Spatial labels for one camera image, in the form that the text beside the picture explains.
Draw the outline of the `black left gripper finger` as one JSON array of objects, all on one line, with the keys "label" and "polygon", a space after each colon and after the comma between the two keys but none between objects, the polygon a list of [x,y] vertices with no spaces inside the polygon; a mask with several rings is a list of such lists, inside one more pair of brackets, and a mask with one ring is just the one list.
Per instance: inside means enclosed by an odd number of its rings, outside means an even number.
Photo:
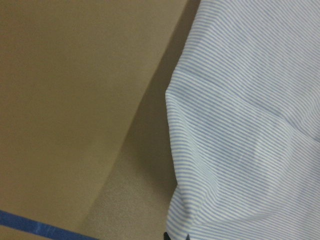
[{"label": "black left gripper finger", "polygon": [[163,234],[163,239],[164,239],[164,240],[170,240],[170,237],[169,237],[169,235],[168,235],[167,232],[165,232],[165,233]]}]

